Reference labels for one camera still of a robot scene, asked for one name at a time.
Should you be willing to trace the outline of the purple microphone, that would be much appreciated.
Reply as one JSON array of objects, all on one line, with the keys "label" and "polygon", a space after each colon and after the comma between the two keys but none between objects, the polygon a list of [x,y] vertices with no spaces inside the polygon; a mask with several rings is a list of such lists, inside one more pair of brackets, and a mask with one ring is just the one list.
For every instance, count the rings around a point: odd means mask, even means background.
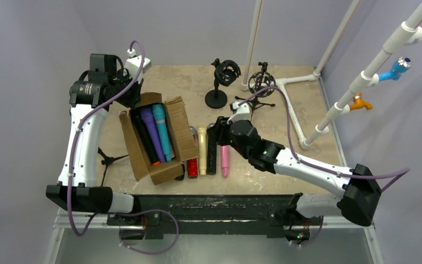
[{"label": "purple microphone", "polygon": [[160,162],[166,162],[165,155],[163,153],[162,145],[160,142],[159,133],[157,130],[156,122],[154,120],[153,111],[151,107],[145,107],[140,109],[140,115],[142,121],[145,123],[151,140],[153,142],[156,153],[160,159]]}]

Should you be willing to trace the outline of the pink microphone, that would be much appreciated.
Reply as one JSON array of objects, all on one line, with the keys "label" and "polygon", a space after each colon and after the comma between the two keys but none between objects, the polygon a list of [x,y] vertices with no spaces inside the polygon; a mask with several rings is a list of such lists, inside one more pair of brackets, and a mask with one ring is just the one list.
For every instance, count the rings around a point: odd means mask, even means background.
[{"label": "pink microphone", "polygon": [[221,172],[224,178],[229,176],[229,146],[223,145],[220,147]]}]

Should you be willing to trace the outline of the teal microphone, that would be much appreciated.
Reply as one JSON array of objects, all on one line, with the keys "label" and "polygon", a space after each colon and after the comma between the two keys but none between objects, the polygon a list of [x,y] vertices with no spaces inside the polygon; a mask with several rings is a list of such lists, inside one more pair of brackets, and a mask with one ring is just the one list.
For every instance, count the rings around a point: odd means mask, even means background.
[{"label": "teal microphone", "polygon": [[152,106],[153,117],[159,133],[160,143],[162,146],[163,154],[167,162],[172,160],[172,149],[166,125],[165,110],[162,104],[154,104]]}]

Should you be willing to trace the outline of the cream microphone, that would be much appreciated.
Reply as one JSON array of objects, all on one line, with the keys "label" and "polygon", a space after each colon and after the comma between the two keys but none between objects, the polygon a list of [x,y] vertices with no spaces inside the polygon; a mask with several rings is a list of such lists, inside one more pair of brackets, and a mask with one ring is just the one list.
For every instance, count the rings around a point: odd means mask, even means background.
[{"label": "cream microphone", "polygon": [[197,128],[198,136],[198,150],[199,150],[199,174],[207,174],[207,129],[204,124],[199,125]]}]

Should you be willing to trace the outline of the black glitter microphone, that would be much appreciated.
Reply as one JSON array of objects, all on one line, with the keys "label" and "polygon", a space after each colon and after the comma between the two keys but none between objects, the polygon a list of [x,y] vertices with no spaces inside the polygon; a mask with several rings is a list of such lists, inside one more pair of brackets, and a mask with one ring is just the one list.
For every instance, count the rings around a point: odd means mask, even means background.
[{"label": "black glitter microphone", "polygon": [[211,127],[214,123],[209,123],[207,126],[207,174],[216,175],[216,159],[217,159],[217,144],[216,139],[212,133]]}]

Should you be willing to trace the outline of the tripod shock mount stand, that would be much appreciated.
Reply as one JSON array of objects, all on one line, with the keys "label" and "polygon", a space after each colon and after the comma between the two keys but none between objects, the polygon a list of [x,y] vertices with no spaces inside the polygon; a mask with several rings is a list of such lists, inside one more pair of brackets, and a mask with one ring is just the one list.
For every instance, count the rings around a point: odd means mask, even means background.
[{"label": "tripod shock mount stand", "polygon": [[263,106],[275,107],[276,104],[274,103],[264,103],[260,102],[260,98],[268,97],[273,92],[274,89],[268,89],[263,92],[258,93],[260,90],[264,89],[268,86],[276,86],[275,78],[268,72],[268,62],[259,62],[259,66],[261,66],[260,71],[251,75],[248,83],[248,89],[255,95],[249,102],[249,107],[251,109],[251,113]]}]

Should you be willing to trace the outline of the red glitter microphone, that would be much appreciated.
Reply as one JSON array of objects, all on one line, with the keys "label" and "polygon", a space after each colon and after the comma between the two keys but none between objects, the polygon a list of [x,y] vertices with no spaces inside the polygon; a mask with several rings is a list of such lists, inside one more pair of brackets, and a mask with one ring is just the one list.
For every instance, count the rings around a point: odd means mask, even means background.
[{"label": "red glitter microphone", "polygon": [[[196,129],[193,126],[189,127],[190,132],[193,136],[194,143],[196,143]],[[187,174],[190,179],[198,177],[198,161],[197,158],[187,160]]]}]

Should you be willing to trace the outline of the round base microphone stand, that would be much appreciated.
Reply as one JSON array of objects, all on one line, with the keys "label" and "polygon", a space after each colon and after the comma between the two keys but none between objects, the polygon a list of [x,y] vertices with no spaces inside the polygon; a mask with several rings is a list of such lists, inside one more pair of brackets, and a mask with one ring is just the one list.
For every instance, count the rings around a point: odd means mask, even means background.
[{"label": "round base microphone stand", "polygon": [[219,86],[231,85],[241,75],[241,69],[233,60],[221,62],[219,58],[216,58],[211,65],[215,68],[214,90],[206,93],[205,103],[212,109],[220,109],[227,104],[227,95],[219,89]]}]

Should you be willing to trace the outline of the tripod microphone stand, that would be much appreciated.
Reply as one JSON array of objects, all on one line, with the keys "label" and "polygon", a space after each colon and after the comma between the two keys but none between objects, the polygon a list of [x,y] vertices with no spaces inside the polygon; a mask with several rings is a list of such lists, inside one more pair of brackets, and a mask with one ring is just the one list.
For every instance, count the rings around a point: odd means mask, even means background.
[{"label": "tripod microphone stand", "polygon": [[118,156],[118,157],[107,156],[100,147],[98,148],[98,154],[102,157],[101,165],[104,166],[104,172],[103,172],[103,177],[101,181],[101,186],[104,186],[104,182],[105,182],[105,178],[106,178],[106,174],[107,174],[107,170],[109,166],[112,165],[115,161],[121,160],[127,157],[128,155],[123,155],[123,156]]}]

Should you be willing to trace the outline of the black orange-tipped microphone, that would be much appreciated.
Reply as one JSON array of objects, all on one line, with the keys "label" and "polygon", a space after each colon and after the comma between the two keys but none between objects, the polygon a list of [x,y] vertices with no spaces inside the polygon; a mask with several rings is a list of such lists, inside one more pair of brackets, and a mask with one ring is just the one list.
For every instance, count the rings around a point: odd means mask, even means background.
[{"label": "black orange-tipped microphone", "polygon": [[160,164],[160,159],[156,153],[149,132],[147,131],[146,125],[142,121],[141,116],[138,112],[134,112],[132,121],[137,129],[138,135],[143,143],[151,165],[157,166],[158,164]]}]

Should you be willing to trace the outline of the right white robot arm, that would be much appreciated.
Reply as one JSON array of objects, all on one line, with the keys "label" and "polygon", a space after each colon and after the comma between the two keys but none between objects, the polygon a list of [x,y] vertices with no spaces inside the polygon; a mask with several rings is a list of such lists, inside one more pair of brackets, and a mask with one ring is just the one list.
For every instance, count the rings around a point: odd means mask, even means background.
[{"label": "right white robot arm", "polygon": [[260,137],[249,120],[231,122],[219,116],[208,134],[217,145],[229,145],[258,171],[291,176],[327,190],[346,220],[368,227],[382,194],[371,170],[334,166]]}]

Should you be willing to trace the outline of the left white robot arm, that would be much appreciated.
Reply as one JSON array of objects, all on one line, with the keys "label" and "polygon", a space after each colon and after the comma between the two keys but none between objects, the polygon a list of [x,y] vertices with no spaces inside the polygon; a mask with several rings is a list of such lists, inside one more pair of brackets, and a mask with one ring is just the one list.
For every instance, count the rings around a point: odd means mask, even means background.
[{"label": "left white robot arm", "polygon": [[129,213],[134,197],[97,185],[99,141],[109,106],[134,108],[141,100],[143,73],[151,61],[129,53],[125,63],[116,55],[90,55],[90,68],[69,89],[71,128],[68,150],[55,185],[46,197],[62,209],[87,213]]}]

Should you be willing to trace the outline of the small black microphone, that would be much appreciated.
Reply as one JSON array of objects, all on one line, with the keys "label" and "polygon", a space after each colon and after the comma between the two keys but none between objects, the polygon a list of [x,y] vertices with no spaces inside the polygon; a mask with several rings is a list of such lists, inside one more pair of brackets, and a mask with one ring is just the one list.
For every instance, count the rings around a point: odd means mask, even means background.
[{"label": "small black microphone", "polygon": [[177,181],[182,181],[185,178],[186,168],[185,168],[185,164],[184,163],[181,164],[181,169],[182,169],[181,174],[178,175],[177,177],[175,177],[175,180],[177,180]]}]

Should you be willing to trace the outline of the orange pipe fitting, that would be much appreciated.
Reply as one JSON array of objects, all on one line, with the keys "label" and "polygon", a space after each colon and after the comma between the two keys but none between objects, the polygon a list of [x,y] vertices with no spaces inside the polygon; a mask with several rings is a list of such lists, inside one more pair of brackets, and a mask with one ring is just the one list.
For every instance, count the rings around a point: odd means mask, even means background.
[{"label": "orange pipe fitting", "polygon": [[349,105],[350,111],[359,110],[363,108],[369,111],[373,108],[373,106],[369,102],[363,100],[363,95],[361,92],[353,96],[352,102],[353,103]]}]

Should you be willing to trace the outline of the blue pipe fitting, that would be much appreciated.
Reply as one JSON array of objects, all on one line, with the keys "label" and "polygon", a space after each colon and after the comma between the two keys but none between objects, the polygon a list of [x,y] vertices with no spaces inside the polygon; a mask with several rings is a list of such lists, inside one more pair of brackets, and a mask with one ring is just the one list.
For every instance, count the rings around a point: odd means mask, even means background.
[{"label": "blue pipe fitting", "polygon": [[385,73],[379,74],[379,82],[386,80],[398,80],[403,73],[413,66],[413,62],[408,57],[399,57],[392,65],[392,68]]}]

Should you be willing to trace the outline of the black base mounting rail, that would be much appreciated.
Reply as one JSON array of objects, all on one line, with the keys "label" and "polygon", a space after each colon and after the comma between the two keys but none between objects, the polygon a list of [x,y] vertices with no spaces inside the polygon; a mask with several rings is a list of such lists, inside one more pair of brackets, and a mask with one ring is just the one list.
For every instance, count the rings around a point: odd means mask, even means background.
[{"label": "black base mounting rail", "polygon": [[296,211],[294,195],[134,195],[133,212],[146,211],[146,239],[165,234],[294,236],[305,224],[316,225],[320,217],[305,218]]}]

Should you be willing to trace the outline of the aluminium rail frame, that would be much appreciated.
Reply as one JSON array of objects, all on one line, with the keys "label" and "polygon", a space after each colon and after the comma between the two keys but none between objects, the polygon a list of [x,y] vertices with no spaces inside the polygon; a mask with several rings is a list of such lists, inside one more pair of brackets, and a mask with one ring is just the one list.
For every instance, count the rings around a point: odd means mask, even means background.
[{"label": "aluminium rail frame", "polygon": [[[78,232],[89,228],[114,228],[120,231],[136,230],[143,232],[146,239],[146,211],[135,216],[125,216],[121,213],[94,214],[87,212],[73,212],[68,214],[59,210],[55,219],[55,228],[75,227]],[[358,229],[359,226],[344,219],[341,216],[320,217],[321,222],[316,225],[305,224],[301,229],[296,228],[294,236],[286,236],[290,245],[302,247],[304,244],[311,245],[312,239],[318,237],[324,229]]]}]

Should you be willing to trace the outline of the white PVC pipe frame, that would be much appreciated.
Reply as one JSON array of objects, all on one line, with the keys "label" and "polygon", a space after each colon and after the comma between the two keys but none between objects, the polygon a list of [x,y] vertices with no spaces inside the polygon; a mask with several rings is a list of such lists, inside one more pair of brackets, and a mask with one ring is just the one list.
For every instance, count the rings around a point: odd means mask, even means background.
[{"label": "white PVC pipe frame", "polygon": [[415,45],[422,40],[422,1],[409,14],[403,14],[402,7],[413,1],[348,1],[347,8],[337,11],[340,1],[306,1],[307,8],[324,4],[321,18],[311,29],[297,30],[297,36],[306,36],[316,29],[332,30],[331,40],[318,64],[310,74],[276,79],[276,86],[289,99],[285,86],[293,83],[327,80],[348,80],[346,70],[352,70],[354,59],[363,69],[346,89],[346,93],[328,109],[324,119],[317,122],[309,133],[304,133],[292,106],[288,112],[294,125],[298,142],[303,149],[309,148],[321,136],[329,133],[329,125],[341,115],[348,114],[349,105],[355,94],[379,83],[378,71],[403,47]]}]

